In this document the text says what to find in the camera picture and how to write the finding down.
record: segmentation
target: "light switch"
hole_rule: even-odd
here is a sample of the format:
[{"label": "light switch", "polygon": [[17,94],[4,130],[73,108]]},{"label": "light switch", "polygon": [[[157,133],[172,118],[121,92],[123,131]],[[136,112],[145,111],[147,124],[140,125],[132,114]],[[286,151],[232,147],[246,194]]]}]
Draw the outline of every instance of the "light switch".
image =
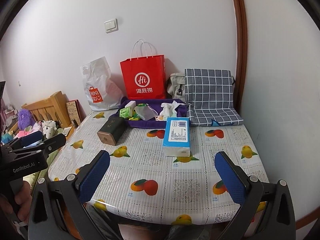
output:
[{"label": "light switch", "polygon": [[104,29],[106,33],[115,32],[118,30],[117,19],[113,19],[104,23]]}]

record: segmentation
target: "purple plush toy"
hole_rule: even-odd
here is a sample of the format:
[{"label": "purple plush toy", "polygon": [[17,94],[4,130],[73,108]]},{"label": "purple plush toy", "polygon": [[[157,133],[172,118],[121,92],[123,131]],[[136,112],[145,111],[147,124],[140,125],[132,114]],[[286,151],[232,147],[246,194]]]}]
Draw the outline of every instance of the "purple plush toy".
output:
[{"label": "purple plush toy", "polygon": [[33,126],[36,121],[33,119],[31,112],[27,109],[21,109],[18,113],[18,127],[21,130],[24,130],[29,125]]}]

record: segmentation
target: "gray plaid folded cloth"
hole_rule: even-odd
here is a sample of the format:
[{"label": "gray plaid folded cloth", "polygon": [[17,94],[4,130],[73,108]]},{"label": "gray plaid folded cloth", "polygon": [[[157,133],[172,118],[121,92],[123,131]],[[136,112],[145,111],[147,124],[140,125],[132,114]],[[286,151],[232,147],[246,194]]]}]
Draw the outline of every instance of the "gray plaid folded cloth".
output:
[{"label": "gray plaid folded cloth", "polygon": [[187,117],[194,126],[241,125],[229,70],[185,69]]}]

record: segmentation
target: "white string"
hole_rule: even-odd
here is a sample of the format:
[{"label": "white string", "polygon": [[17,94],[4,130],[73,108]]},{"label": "white string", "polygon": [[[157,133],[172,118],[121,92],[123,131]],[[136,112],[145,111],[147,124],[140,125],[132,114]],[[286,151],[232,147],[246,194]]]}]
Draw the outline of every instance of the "white string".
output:
[{"label": "white string", "polygon": [[15,221],[13,224],[14,224],[15,227],[17,228],[18,234],[21,235],[24,239],[26,239],[26,237],[24,236],[24,234],[21,233],[20,227],[25,227],[27,224],[26,224],[24,221],[22,221],[22,222],[20,222],[20,223],[18,223],[17,221]]},{"label": "white string", "polygon": [[[132,52],[133,52],[134,46],[136,46],[136,55],[137,55],[137,59],[139,59],[139,57],[138,57],[138,43],[139,43],[139,41],[141,41],[141,42],[143,43],[144,50],[145,50],[146,56],[147,56],[147,58],[148,58],[146,46],[144,45],[144,42],[143,42],[143,41],[146,41],[146,40],[145,40],[145,39],[140,39],[140,40],[138,40],[138,41],[133,45],[133,47],[132,47],[132,50],[131,50],[131,53],[130,53],[130,61],[132,60]],[[151,50],[151,54],[152,54],[152,47],[151,47],[151,45],[150,45],[149,43],[147,43],[147,44],[149,45],[150,50]]]}]

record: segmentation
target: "brown wood trim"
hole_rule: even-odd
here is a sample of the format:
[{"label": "brown wood trim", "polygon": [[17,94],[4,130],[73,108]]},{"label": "brown wood trim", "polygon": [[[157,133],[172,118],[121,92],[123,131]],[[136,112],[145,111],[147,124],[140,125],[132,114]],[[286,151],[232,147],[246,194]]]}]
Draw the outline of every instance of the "brown wood trim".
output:
[{"label": "brown wood trim", "polygon": [[235,6],[237,28],[236,82],[233,92],[233,102],[236,111],[240,112],[245,73],[247,70],[248,30],[244,0],[233,0],[233,3]]},{"label": "brown wood trim", "polygon": [[313,210],[308,215],[304,216],[303,218],[300,218],[296,221],[296,230],[303,228],[304,226],[310,224],[314,220],[320,218],[320,207]]}]

